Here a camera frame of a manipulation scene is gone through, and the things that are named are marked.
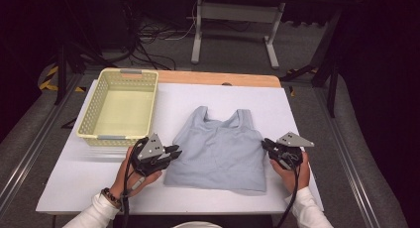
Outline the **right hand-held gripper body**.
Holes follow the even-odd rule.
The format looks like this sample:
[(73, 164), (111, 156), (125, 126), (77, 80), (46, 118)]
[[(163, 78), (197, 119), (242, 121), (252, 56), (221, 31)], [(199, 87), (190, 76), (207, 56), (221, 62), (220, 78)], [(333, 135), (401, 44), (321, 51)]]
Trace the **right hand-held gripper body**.
[(268, 152), (268, 155), (284, 170), (292, 171), (303, 162), (302, 149), (304, 147), (314, 146), (315, 144), (313, 142), (293, 132), (288, 132), (276, 140), (274, 148)]

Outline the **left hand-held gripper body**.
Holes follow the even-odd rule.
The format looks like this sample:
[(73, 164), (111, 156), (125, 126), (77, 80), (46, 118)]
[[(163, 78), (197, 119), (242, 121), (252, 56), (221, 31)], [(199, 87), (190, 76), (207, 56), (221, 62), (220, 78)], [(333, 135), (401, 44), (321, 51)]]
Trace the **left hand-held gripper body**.
[(130, 163), (134, 171), (142, 176), (149, 176), (155, 171), (166, 168), (166, 162), (162, 159), (164, 146), (156, 133), (140, 139), (133, 148)]

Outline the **light grey knit tank top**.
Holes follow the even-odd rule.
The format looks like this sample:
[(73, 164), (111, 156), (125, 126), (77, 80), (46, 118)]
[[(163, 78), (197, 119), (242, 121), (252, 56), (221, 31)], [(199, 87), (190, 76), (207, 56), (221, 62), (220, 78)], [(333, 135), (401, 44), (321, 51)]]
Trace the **light grey knit tank top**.
[(225, 120), (208, 117), (197, 107), (173, 142), (181, 149), (167, 168), (168, 186), (266, 191), (263, 136), (254, 128), (251, 111), (238, 109)]

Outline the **pale yellow perforated plastic basket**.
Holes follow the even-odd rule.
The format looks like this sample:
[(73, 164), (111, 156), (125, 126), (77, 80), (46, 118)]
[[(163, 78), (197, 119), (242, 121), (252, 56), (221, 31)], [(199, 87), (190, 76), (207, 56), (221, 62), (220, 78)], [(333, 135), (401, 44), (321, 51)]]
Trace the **pale yellow perforated plastic basket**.
[(129, 147), (151, 130), (158, 72), (105, 68), (87, 100), (76, 134), (89, 146)]

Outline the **person's right hand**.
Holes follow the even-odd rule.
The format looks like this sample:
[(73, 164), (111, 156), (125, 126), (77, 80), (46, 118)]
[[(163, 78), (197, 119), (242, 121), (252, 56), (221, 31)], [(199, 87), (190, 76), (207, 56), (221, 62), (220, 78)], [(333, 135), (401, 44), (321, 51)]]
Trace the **person's right hand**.
[(298, 190), (305, 188), (309, 185), (310, 180), (310, 168), (308, 155), (306, 152), (302, 153), (303, 162), (300, 165), (300, 173), (298, 181), (295, 181), (295, 174), (293, 171), (284, 170), (275, 160), (270, 160), (272, 168), (277, 174), (282, 178), (282, 182), (286, 189), (292, 193), (294, 187), (297, 187)]

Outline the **person's left hand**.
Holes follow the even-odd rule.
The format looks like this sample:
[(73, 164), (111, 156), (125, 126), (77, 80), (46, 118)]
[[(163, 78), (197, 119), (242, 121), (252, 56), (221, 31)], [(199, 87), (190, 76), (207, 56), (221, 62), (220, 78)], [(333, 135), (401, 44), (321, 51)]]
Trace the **person's left hand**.
[(129, 196), (137, 195), (144, 187), (155, 182), (161, 175), (162, 171), (156, 171), (149, 176), (147, 176), (144, 181), (136, 188), (133, 189), (135, 183), (142, 178), (142, 176), (132, 168), (130, 164), (130, 155), (133, 148), (129, 147), (126, 153), (126, 157), (121, 162), (119, 170), (117, 172), (114, 183), (109, 188), (110, 193), (115, 197), (119, 198), (122, 195), (122, 192), (127, 189), (130, 190)]

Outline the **white table mat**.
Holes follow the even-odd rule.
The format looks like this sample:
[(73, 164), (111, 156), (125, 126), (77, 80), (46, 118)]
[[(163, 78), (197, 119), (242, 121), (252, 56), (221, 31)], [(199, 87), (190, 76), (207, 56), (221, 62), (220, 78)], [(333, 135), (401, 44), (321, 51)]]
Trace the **white table mat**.
[[(275, 140), (297, 133), (292, 111), (281, 87), (245, 87), (161, 83), (153, 131), (170, 145), (192, 111), (209, 107), (209, 117), (229, 118), (238, 109), (252, 112), (255, 128)], [(48, 214), (77, 213), (91, 204), (91, 197), (110, 186), (127, 149), (90, 147), (72, 131), (55, 164), (36, 210)], [(130, 199), (131, 214), (278, 214), (288, 196), (278, 174), (264, 160), (265, 192), (171, 187), (163, 179)]]

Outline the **black metal stand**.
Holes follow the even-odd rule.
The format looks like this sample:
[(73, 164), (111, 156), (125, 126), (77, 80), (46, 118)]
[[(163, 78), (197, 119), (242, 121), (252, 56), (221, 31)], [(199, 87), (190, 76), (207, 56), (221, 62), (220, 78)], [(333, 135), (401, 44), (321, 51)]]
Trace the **black metal stand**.
[(58, 105), (67, 94), (67, 67), (70, 66), (71, 71), (76, 74), (82, 74), (86, 70), (82, 55), (86, 55), (100, 65), (112, 66), (112, 63), (79, 43), (65, 42), (61, 44), (57, 50), (58, 90), (55, 105)]
[(281, 81), (291, 81), (292, 79), (295, 79), (314, 69), (316, 69), (316, 72), (311, 79), (313, 87), (322, 87), (327, 79), (330, 79), (327, 95), (327, 110), (332, 118), (335, 117), (335, 97), (338, 83), (338, 72), (334, 61), (329, 58), (334, 55), (330, 50), (330, 45), (333, 41), (336, 27), (339, 23), (341, 15), (341, 10), (335, 11), (310, 62), (297, 70), (289, 71), (280, 79)]

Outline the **white round object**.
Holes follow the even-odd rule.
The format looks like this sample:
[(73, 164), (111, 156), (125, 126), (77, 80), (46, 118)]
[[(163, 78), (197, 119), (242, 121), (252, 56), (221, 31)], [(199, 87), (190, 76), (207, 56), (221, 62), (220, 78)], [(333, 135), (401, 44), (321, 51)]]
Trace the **white round object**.
[(217, 224), (206, 221), (189, 221), (173, 226), (172, 228), (222, 228)]

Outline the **wooden table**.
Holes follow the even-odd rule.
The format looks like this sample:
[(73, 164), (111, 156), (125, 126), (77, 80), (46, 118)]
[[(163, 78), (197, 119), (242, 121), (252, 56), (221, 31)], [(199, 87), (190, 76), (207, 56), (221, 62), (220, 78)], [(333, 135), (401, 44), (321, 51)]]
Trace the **wooden table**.
[(157, 74), (157, 81), (159, 83), (232, 85), (275, 88), (281, 86), (280, 80), (274, 75), (179, 70), (157, 70)]

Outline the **metal floor rail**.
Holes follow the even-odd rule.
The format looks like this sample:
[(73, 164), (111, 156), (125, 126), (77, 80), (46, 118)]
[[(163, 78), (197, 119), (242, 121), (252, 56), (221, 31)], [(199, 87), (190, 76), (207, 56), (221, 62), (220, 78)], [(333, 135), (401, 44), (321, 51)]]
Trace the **metal floor rail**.
[(361, 181), (357, 168), (349, 153), (344, 137), (339, 129), (339, 125), (334, 118), (331, 117), (327, 108), (327, 96), (320, 88), (314, 89), (314, 94), (326, 118), (328, 127), (330, 128), (333, 139), (337, 145), (338, 157), (345, 171), (347, 180), (350, 184), (352, 193), (355, 197), (359, 210), (362, 214), (367, 228), (381, 228), (376, 214), (371, 206), (365, 186)]
[(64, 94), (61, 97), (60, 102), (58, 105), (54, 105), (52, 107), (46, 121), (43, 123), (41, 129), (36, 134), (33, 142), (27, 147), (27, 150), (22, 156), (22, 159), (14, 168), (11, 176), (8, 178), (7, 183), (0, 192), (0, 216), (2, 216), (9, 208), (12, 200), (16, 196), (19, 188), (23, 184), (33, 164), (43, 149), (46, 139), (51, 133), (53, 124), (55, 123), (60, 112), (62, 111), (62, 108), (64, 107), (65, 103), (82, 77), (82, 74), (75, 74), (68, 81), (68, 85), (62, 87)]

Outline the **grey metal desk frame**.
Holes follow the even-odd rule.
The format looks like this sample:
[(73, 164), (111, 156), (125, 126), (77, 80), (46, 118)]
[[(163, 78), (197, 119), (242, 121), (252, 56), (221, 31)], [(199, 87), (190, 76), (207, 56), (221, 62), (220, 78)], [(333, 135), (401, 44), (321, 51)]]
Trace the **grey metal desk frame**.
[(284, 12), (284, 7), (284, 3), (280, 3), (277, 7), (261, 7), (197, 0), (196, 15), (194, 20), (196, 31), (190, 61), (193, 64), (199, 63), (202, 42), (201, 26), (203, 19), (271, 23), (271, 32), (267, 36), (263, 37), (263, 43), (265, 45), (271, 67), (273, 69), (279, 69), (279, 62), (273, 42)]

